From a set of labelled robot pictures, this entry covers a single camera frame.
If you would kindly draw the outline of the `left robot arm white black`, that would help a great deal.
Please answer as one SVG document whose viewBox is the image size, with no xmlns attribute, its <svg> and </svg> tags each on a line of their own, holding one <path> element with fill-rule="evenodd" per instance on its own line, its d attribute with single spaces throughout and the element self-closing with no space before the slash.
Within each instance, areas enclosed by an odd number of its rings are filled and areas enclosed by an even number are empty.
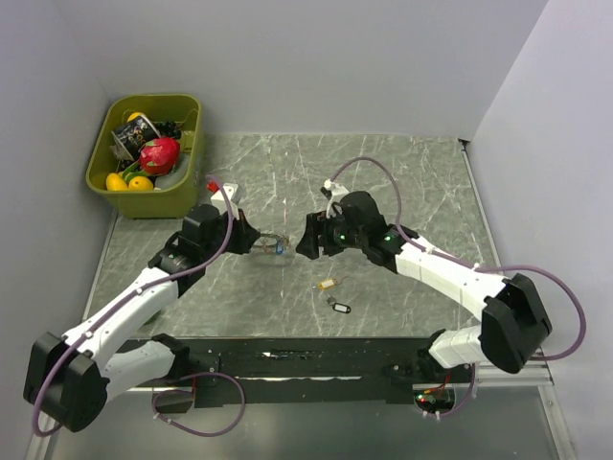
<svg viewBox="0 0 613 460">
<path fill-rule="evenodd" d="M 78 432 L 89 426 L 105 404 L 150 380 L 177 385 L 192 370 L 190 349 L 158 334 L 130 352 L 121 347 L 155 313 L 171 305 L 224 253 L 247 253 L 260 233 L 237 207 L 220 212 L 197 205 L 148 262 L 136 280 L 94 316 L 62 336 L 45 333 L 33 344 L 23 397 L 34 407 L 34 435 L 47 437 L 39 417 Z"/>
</svg>

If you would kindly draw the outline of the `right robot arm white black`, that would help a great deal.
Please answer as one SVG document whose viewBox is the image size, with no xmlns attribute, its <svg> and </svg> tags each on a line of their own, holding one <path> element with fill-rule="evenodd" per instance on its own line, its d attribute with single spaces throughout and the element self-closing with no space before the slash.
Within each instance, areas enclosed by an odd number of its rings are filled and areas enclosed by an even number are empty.
<svg viewBox="0 0 613 460">
<path fill-rule="evenodd" d="M 417 280 L 466 309 L 478 325 L 433 333 L 417 352 L 420 374 L 440 381 L 452 368 L 487 361 L 518 373 L 553 330 L 534 282 L 481 273 L 452 261 L 426 238 L 404 226 L 387 223 L 367 192 L 326 186 L 325 210 L 306 216 L 297 245 L 315 260 L 357 249 L 374 265 Z"/>
</svg>

